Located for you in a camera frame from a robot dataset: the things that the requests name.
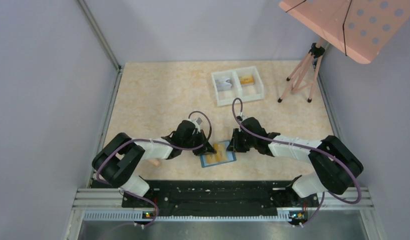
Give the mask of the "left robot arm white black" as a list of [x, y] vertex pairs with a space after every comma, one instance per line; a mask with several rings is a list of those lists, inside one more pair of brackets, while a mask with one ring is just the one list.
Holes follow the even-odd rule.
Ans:
[[215, 154], [204, 131], [196, 120], [183, 120], [167, 136], [134, 141], [126, 133], [117, 134], [93, 159], [92, 167], [101, 181], [114, 188], [143, 197], [149, 184], [134, 173], [142, 160], [171, 160], [182, 151], [195, 156]]

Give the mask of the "teal card holder wallet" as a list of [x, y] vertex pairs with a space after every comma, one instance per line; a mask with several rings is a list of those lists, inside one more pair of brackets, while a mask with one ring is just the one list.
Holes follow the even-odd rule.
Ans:
[[217, 153], [201, 155], [201, 167], [208, 168], [237, 161], [235, 153], [227, 150], [229, 143], [229, 140], [215, 143], [213, 147], [217, 151]]

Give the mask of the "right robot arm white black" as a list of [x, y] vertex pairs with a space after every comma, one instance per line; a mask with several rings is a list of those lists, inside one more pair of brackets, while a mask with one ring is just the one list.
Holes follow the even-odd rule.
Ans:
[[267, 132], [254, 117], [237, 116], [235, 119], [239, 127], [233, 130], [228, 151], [246, 153], [255, 149], [262, 155], [286, 157], [312, 165], [312, 173], [300, 175], [288, 185], [300, 198], [322, 192], [341, 195], [353, 186], [363, 171], [362, 163], [333, 135], [320, 141], [304, 140]]

